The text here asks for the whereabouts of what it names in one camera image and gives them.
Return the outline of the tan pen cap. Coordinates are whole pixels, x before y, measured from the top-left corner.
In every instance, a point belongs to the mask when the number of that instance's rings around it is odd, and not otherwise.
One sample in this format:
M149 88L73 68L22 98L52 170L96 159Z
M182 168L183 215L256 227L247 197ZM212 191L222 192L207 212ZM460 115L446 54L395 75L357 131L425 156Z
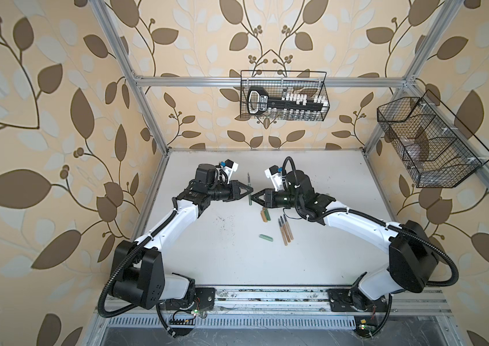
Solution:
M261 215L261 217L262 217L263 222L267 223L267 222L268 222L268 220L267 220L267 217L266 217L265 211L264 211L263 209L260 211L260 215Z

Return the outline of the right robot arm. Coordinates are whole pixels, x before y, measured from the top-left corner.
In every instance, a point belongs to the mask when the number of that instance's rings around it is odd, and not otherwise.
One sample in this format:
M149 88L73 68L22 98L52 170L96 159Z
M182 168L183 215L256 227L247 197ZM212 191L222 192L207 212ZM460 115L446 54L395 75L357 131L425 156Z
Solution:
M267 209L293 209L301 220L345 231L388 255L381 268L362 274L352 284L351 297L376 301L386 295L418 294L427 287L450 287L458 282L456 263L430 242L418 223L384 221L316 192L309 176L296 169L291 157L265 174L273 187L253 194L253 202Z

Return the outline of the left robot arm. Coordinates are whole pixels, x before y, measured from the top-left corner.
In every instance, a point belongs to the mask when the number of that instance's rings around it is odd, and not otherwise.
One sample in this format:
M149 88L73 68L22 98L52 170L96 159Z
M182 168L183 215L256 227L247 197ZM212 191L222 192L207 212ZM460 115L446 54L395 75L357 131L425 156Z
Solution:
M212 202L241 200L253 192L252 187L231 178L238 167L230 159L217 165L200 164L188 186L172 198L172 209L159 223L133 242L122 241L116 247L110 278L97 303L101 317L117 317L137 307L151 309L163 301L183 306L194 303L195 281L167 274L162 256Z

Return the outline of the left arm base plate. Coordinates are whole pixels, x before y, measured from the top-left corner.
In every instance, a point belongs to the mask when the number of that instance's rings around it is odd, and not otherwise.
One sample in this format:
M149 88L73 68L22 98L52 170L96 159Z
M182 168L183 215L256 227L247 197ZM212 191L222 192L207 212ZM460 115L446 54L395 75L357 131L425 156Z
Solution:
M168 299L161 305L168 311L210 311L214 308L215 298L213 287L190 288L184 298Z

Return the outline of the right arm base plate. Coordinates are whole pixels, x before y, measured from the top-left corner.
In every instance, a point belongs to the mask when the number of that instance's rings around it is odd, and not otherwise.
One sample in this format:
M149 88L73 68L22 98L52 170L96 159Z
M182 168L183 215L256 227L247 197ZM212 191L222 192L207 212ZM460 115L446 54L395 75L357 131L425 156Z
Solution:
M384 297L371 301L357 290L332 288L327 291L332 312L377 313L388 310L388 300Z

